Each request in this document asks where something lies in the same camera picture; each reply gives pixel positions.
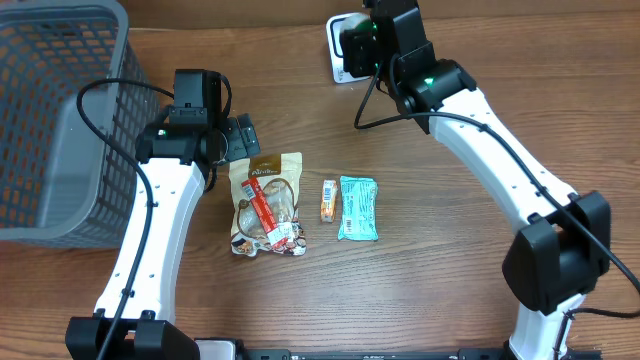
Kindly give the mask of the red snack stick packet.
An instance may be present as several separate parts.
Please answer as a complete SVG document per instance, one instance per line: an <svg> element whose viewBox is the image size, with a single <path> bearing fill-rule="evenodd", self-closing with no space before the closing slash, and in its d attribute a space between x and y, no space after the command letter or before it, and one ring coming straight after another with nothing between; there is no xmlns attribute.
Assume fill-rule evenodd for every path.
<svg viewBox="0 0 640 360"><path fill-rule="evenodd" d="M276 222L259 181L249 178L242 183L242 188L258 216L270 246L279 248L285 245L288 241L286 233Z"/></svg>

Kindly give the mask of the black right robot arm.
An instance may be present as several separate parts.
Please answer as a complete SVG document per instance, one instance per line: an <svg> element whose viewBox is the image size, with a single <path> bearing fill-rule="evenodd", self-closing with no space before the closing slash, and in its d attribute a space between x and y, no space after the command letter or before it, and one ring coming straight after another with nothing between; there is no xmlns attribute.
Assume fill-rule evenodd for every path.
<svg viewBox="0 0 640 360"><path fill-rule="evenodd" d="M326 24L334 79L368 79L399 115L454 153L508 219L514 239L502 264L519 303L504 359L575 359L574 317L609 269L611 209L542 166L503 125L474 78L436 56L414 1L367 1Z"/></svg>

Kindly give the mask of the green lid jar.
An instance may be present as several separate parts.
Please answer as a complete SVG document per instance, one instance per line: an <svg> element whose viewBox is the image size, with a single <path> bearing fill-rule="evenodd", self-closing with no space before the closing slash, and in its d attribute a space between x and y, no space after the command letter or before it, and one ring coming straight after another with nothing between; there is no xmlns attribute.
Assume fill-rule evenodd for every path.
<svg viewBox="0 0 640 360"><path fill-rule="evenodd" d="M369 15L364 13L349 14L340 25L340 34L370 33L374 30L374 23Z"/></svg>

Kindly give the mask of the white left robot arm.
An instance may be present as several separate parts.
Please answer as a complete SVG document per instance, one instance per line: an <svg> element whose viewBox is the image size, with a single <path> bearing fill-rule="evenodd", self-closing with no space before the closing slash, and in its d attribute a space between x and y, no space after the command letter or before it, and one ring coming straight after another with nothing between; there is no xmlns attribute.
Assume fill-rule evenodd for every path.
<svg viewBox="0 0 640 360"><path fill-rule="evenodd" d="M135 152L99 130L83 107L86 126L137 175L136 195L120 252L90 317L73 317L65 335L74 359L242 359L238 340L196 340L175 325L175 290L195 207L221 164L260 151L248 115L230 115L232 88L219 72L181 69L168 91L173 103L137 135Z"/></svg>

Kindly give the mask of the teal snack packet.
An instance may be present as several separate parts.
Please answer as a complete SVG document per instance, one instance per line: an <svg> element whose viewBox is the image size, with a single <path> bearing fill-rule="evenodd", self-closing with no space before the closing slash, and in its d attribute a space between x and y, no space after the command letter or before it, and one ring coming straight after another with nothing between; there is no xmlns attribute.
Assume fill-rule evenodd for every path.
<svg viewBox="0 0 640 360"><path fill-rule="evenodd" d="M339 240L377 241L376 197L378 185L372 178L340 178L342 216Z"/></svg>

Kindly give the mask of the brown cookie bag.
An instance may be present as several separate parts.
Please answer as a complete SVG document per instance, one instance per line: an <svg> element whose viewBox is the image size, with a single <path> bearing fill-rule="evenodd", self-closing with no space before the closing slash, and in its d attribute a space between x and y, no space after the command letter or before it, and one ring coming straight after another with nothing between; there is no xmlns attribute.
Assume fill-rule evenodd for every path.
<svg viewBox="0 0 640 360"><path fill-rule="evenodd" d="M231 226L231 250L236 255L255 257L260 252L302 256L307 244L299 222L300 178L303 157L299 152L273 154L237 160L230 164L229 179L234 204ZM285 231L288 241L272 248L266 233L242 188L242 183L256 178L276 222Z"/></svg>

